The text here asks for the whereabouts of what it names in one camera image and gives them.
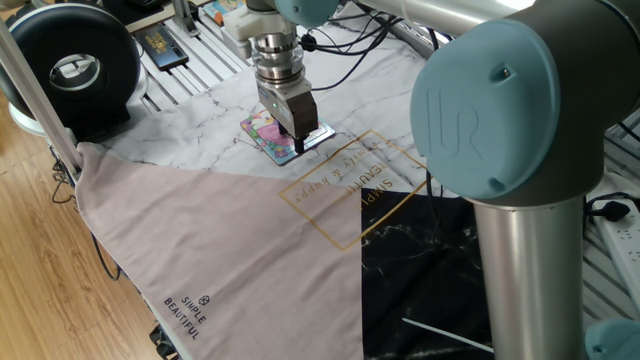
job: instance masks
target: silver arm tube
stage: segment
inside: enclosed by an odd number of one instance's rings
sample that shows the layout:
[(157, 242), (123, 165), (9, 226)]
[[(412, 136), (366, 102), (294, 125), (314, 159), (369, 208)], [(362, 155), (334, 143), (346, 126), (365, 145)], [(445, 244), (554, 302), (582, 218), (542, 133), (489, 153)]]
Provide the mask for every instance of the silver arm tube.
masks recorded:
[(581, 360), (582, 199), (476, 202), (496, 360)]
[(483, 22), (503, 18), (535, 0), (356, 0), (444, 33), (460, 36)]
[(69, 172), (76, 174), (82, 168), (82, 157), (3, 21), (0, 21), (0, 64), (42, 125)]

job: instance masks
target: power strip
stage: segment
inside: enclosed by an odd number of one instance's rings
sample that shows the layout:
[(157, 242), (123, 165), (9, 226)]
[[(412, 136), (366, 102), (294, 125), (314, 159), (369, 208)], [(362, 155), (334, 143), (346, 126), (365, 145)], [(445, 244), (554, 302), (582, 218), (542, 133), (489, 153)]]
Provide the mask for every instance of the power strip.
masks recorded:
[(633, 201), (626, 199), (596, 201), (593, 209), (600, 210), (610, 201), (627, 205), (629, 214), (618, 222), (596, 216), (594, 222), (609, 248), (620, 277), (629, 289), (636, 309), (640, 312), (640, 211)]

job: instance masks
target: colorful card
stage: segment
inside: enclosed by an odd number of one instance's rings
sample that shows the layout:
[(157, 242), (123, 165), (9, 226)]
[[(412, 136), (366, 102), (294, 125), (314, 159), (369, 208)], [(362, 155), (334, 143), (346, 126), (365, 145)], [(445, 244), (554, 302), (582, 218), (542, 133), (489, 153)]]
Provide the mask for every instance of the colorful card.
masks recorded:
[(244, 0), (217, 0), (202, 7), (216, 24), (223, 26), (223, 16), (239, 7), (244, 6)]
[[(298, 153), (294, 149), (293, 139), (290, 135), (280, 135), (278, 122), (267, 110), (243, 120), (240, 122), (240, 126), (276, 164), (282, 166), (298, 157)], [(318, 129), (311, 132), (304, 141), (305, 151), (316, 147), (324, 140), (335, 135), (335, 133), (335, 130), (329, 125), (322, 120), (318, 120)]]

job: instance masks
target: black cable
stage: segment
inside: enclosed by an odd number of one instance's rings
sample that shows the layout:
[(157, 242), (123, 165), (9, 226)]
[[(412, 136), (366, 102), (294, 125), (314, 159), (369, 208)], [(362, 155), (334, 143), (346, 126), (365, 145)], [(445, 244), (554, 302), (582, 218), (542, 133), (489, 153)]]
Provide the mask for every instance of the black cable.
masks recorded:
[(114, 276), (113, 274), (111, 274), (111, 271), (109, 271), (109, 268), (107, 267), (107, 264), (104, 261), (104, 258), (102, 257), (102, 251), (100, 251), (100, 246), (98, 246), (98, 240), (96, 240), (96, 237), (93, 235), (93, 233), (91, 233), (91, 238), (93, 239), (93, 245), (95, 245), (96, 247), (96, 252), (98, 253), (98, 257), (100, 258), (100, 263), (102, 263), (102, 268), (104, 269), (104, 272), (107, 273), (107, 276), (109, 277), (109, 279), (113, 280), (113, 281), (118, 281), (120, 279), (120, 275), (122, 274), (122, 269), (120, 269), (120, 266), (118, 264), (116, 264), (116, 275)]
[(438, 37), (436, 37), (436, 32), (431, 28), (428, 28), (427, 30), (429, 31), (429, 36), (431, 36), (431, 42), (433, 43), (433, 52), (436, 52), (436, 50), (440, 48), (440, 44), (438, 44)]
[(324, 31), (322, 31), (322, 30), (320, 30), (320, 29), (318, 29), (318, 28), (311, 28), (311, 29), (309, 29), (309, 31), (307, 31), (307, 34), (311, 34), (311, 32), (312, 32), (312, 31), (317, 31), (317, 32), (319, 32), (320, 34), (324, 35), (327, 39), (329, 39), (329, 41), (331, 41), (331, 43), (332, 43), (333, 45), (335, 45), (335, 47), (336, 47), (336, 48), (338, 47), (338, 44), (336, 44), (336, 42), (335, 42), (335, 41), (331, 38), (331, 36), (329, 36), (329, 34), (327, 34), (326, 32), (324, 32)]
[[(327, 52), (330, 54), (337, 54), (337, 55), (348, 55), (348, 56), (357, 56), (357, 55), (362, 55), (365, 50), (359, 51), (359, 52), (353, 52), (353, 53), (345, 53), (345, 52), (340, 52), (339, 49), (343, 48), (343, 47), (349, 47), (349, 49), (351, 49), (351, 47), (353, 47), (353, 45), (362, 42), (368, 38), (370, 38), (371, 36), (379, 33), (380, 31), (384, 30), (385, 25), (390, 21), (388, 20), (387, 23), (385, 23), (384, 25), (381, 25), (380, 27), (376, 28), (375, 30), (372, 30), (370, 33), (364, 35), (364, 32), (366, 31), (367, 27), (369, 26), (369, 24), (377, 17), (373, 16), (369, 22), (367, 22), (367, 24), (365, 25), (364, 30), (362, 31), (362, 33), (360, 34), (360, 36), (358, 36), (358, 38), (354, 41), (348, 42), (346, 44), (341, 44), (341, 45), (336, 45), (334, 42), (334, 45), (322, 45), (322, 44), (313, 44), (313, 43), (309, 43), (309, 42), (305, 42), (304, 40), (300, 41), (300, 44), (303, 45), (309, 45), (313, 48), (313, 50), (318, 50), (318, 51), (323, 51), (323, 52)], [(396, 21), (393, 22), (392, 26), (399, 23), (400, 21), (402, 21), (402, 19), (398, 19)]]
[(427, 199), (429, 201), (429, 207), (431, 208), (431, 215), (436, 220), (436, 226), (433, 229), (433, 233), (435, 236), (435, 232), (438, 229), (438, 225), (440, 224), (440, 215), (438, 214), (438, 210), (433, 203), (433, 189), (431, 188), (431, 173), (429, 172), (429, 170), (427, 170)]
[(344, 16), (344, 17), (340, 17), (340, 18), (331, 18), (331, 19), (327, 20), (327, 22), (338, 22), (338, 21), (343, 21), (343, 20), (359, 19), (359, 18), (365, 17), (365, 16), (369, 16), (369, 14), (359, 14), (359, 15)]
[(629, 134), (629, 136), (631, 136), (632, 138), (634, 138), (634, 140), (640, 142), (640, 136), (638, 136), (636, 133), (633, 132), (633, 130), (629, 129), (629, 127), (623, 123), (619, 123), (618, 124), (620, 126), (620, 128), (622, 128), (622, 130), (624, 130), (627, 134)]
[(333, 89), (334, 87), (342, 84), (343, 82), (345, 82), (349, 76), (351, 76), (351, 74), (353, 74), (354, 71), (356, 71), (356, 69), (358, 68), (358, 66), (362, 63), (362, 61), (364, 60), (365, 57), (367, 57), (367, 54), (369, 54), (369, 52), (366, 52), (364, 54), (362, 54), (362, 56), (360, 57), (360, 59), (358, 59), (358, 61), (356, 62), (355, 65), (353, 65), (353, 67), (351, 68), (351, 70), (349, 70), (349, 72), (342, 78), (340, 79), (337, 83), (333, 84), (333, 85), (329, 85), (329, 86), (325, 86), (325, 87), (321, 87), (321, 88), (313, 88), (311, 89), (311, 91), (324, 91), (324, 90), (330, 90)]
[(367, 23), (364, 25), (364, 29), (362, 29), (362, 32), (360, 33), (360, 35), (358, 35), (358, 37), (354, 41), (351, 42), (352, 44), (349, 45), (349, 47), (347, 48), (347, 51), (351, 51), (351, 48), (353, 48), (353, 46), (355, 44), (357, 44), (360, 41), (363, 41), (364, 33), (367, 31), (367, 29), (369, 28), (369, 25), (371, 25), (371, 23), (373, 22), (373, 20), (376, 19), (376, 17), (377, 17), (377, 15), (376, 16), (372, 16), (371, 19), (369, 19), (369, 21), (367, 21)]
[(349, 76), (351, 76), (351, 74), (353, 74), (353, 72), (356, 71), (358, 66), (362, 63), (364, 58), (367, 57), (369, 52), (371, 52), (371, 50), (373, 50), (376, 47), (378, 47), (382, 43), (382, 41), (384, 41), (385, 37), (387, 36), (387, 33), (389, 32), (389, 29), (391, 28), (391, 26), (395, 25), (396, 23), (397, 22), (395, 20), (393, 20), (393, 18), (389, 18), (387, 23), (384, 25), (384, 30), (380, 33), (380, 35), (378, 35), (376, 37), (376, 39), (371, 43), (371, 45), (366, 50), (363, 50), (362, 56), (360, 57), (360, 59), (358, 59), (356, 64), (351, 68), (351, 70), (349, 70), (349, 72), (342, 79), (340, 79), (340, 81), (338, 81), (337, 83), (335, 83), (333, 85), (329, 85), (329, 86), (325, 86), (325, 87), (321, 87), (321, 88), (311, 89), (311, 91), (330, 90), (330, 89), (333, 89), (336, 86), (342, 84), (343, 82), (345, 82), (349, 78)]
[(629, 199), (629, 200), (635, 200), (631, 195), (625, 193), (625, 192), (615, 192), (615, 193), (611, 193), (611, 194), (606, 194), (606, 195), (600, 195), (597, 197), (594, 197), (593, 199), (589, 200), (587, 202), (587, 198), (583, 198), (582, 203), (583, 203), (583, 209), (582, 209), (582, 235), (584, 236), (585, 231), (587, 230), (587, 220), (589, 218), (589, 213), (591, 212), (591, 208), (593, 208), (593, 204), (596, 201), (600, 201), (600, 200), (615, 200), (615, 199)]
[[(58, 182), (56, 189), (53, 191), (53, 195), (51, 195), (51, 201), (53, 201), (53, 203), (55, 204), (66, 204), (69, 201), (73, 200), (74, 202), (76, 202), (74, 206), (74, 210), (78, 212), (78, 203), (75, 195), (70, 195), (69, 198), (66, 200), (56, 200), (56, 195), (58, 194), (58, 191), (60, 190), (60, 187), (62, 186), (62, 184), (71, 185), (71, 182), (69, 181), (69, 178), (71, 175), (69, 175), (69, 172), (67, 171), (67, 168), (62, 162), (62, 160), (60, 160), (60, 158), (56, 156), (56, 153), (53, 150), (53, 146), (49, 147), (49, 151), (51, 151), (51, 155), (56, 160), (56, 163), (53, 165), (53, 168), (51, 170), (53, 170), (53, 179)], [(102, 268), (104, 269), (104, 272), (107, 274), (109, 279), (113, 281), (118, 281), (118, 279), (120, 279), (120, 274), (122, 272), (122, 269), (120, 269), (120, 266), (116, 264), (117, 266), (116, 275), (111, 274), (111, 271), (109, 271), (109, 268), (107, 268), (107, 264), (104, 261), (104, 257), (102, 257), (102, 252), (100, 251), (100, 247), (98, 246), (98, 240), (96, 240), (96, 237), (93, 235), (93, 233), (91, 233), (91, 238), (93, 239), (93, 245), (96, 247), (96, 252), (98, 253), (98, 258), (100, 258), (100, 263), (102, 263)]]
[(64, 166), (64, 164), (62, 163), (62, 161), (60, 159), (58, 159), (55, 154), (54, 154), (54, 158), (56, 159), (55, 164), (53, 164), (53, 167), (51, 168), (51, 170), (53, 170), (53, 180), (57, 181), (58, 184), (56, 185), (56, 189), (53, 191), (53, 195), (51, 195), (51, 201), (54, 204), (66, 204), (68, 202), (70, 202), (71, 200), (74, 201), (75, 206), (74, 206), (74, 210), (76, 212), (78, 212), (78, 203), (76, 200), (75, 195), (69, 195), (69, 197), (65, 200), (56, 200), (56, 195), (58, 195), (58, 192), (60, 191), (60, 188), (62, 187), (62, 184), (69, 184), (71, 185), (71, 183), (69, 182), (69, 175), (67, 174), (67, 169)]

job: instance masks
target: ur logo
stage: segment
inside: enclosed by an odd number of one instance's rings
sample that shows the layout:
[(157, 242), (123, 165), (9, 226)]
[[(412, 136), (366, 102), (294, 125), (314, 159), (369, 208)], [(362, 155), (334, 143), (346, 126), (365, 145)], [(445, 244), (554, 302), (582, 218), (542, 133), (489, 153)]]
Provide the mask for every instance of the ur logo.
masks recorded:
[(477, 156), (484, 160), (473, 144), (478, 130), (478, 113), (463, 97), (441, 90), (427, 92), (429, 153), (432, 156)]

